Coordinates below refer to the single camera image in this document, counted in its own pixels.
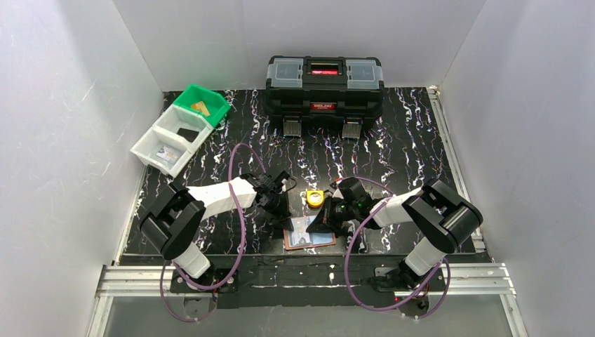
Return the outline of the white blue credit card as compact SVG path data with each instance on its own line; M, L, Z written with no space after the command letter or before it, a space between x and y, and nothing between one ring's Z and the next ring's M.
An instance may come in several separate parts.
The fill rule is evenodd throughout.
M293 245L302 246L312 242L311 235L307 232L309 220L310 218L307 216L292 219L294 230L291 232L291 240Z

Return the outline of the pink leather card holder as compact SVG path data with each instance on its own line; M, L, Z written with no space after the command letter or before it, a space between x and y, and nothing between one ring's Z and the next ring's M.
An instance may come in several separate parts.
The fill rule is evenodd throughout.
M306 231L315 217L302 216L291 218L293 231L283 231L283 245L285 250L294 251L336 245L337 239L332 232L309 233Z

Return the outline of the black credit card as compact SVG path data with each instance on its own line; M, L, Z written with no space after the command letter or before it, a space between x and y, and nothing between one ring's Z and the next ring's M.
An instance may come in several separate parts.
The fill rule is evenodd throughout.
M192 143L199 136L200 132L188 128L179 128L177 134L183 137L189 143Z

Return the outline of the white striped credit card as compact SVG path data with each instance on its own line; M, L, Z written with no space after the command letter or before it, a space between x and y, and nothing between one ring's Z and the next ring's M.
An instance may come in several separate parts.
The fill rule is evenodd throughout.
M156 152L156 156L168 163L175 164L180 156L182 155L181 151L178 149L171 147L169 145L163 145L159 148Z

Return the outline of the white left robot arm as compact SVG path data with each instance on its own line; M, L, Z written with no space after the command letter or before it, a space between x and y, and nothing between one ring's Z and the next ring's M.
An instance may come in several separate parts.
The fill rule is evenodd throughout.
M167 185L140 216L139 231L165 260L174 262L183 273L199 279L210 261L194 243L202 221L233 210L256 206L266 214L266 224L292 230L288 191L296 181L286 171L241 174L226 183L185 187Z

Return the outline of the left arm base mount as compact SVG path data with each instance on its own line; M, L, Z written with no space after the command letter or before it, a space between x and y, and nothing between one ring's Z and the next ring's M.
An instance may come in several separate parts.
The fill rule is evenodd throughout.
M204 274L202 274L198 279L190 278L193 282L197 284L201 284L204 286L212 286L214 284L219 283L222 279L224 279L227 274L231 271L230 268L217 268L217 267L209 267ZM219 288L210 290L211 293L219 294L219 293L236 293L239 285L239 270L235 270L234 274ZM170 283L170 292L171 293L190 293L190 294L198 294L203 293L202 290L188 284L180 273L177 270L174 270L172 273L172 280Z

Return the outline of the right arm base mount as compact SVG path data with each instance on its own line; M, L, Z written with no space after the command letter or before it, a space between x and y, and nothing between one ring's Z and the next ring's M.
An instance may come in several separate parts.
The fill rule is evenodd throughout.
M430 293L437 292L441 297L446 290L446 279L441 269L438 269L427 284L421 287L420 285L427 275L422 277L418 277L416 274L401 275L400 269L397 267L377 267L369 282L378 292L399 293L394 296L396 302L417 291L416 296L398 308L403 315L414 318L427 314L431 309Z

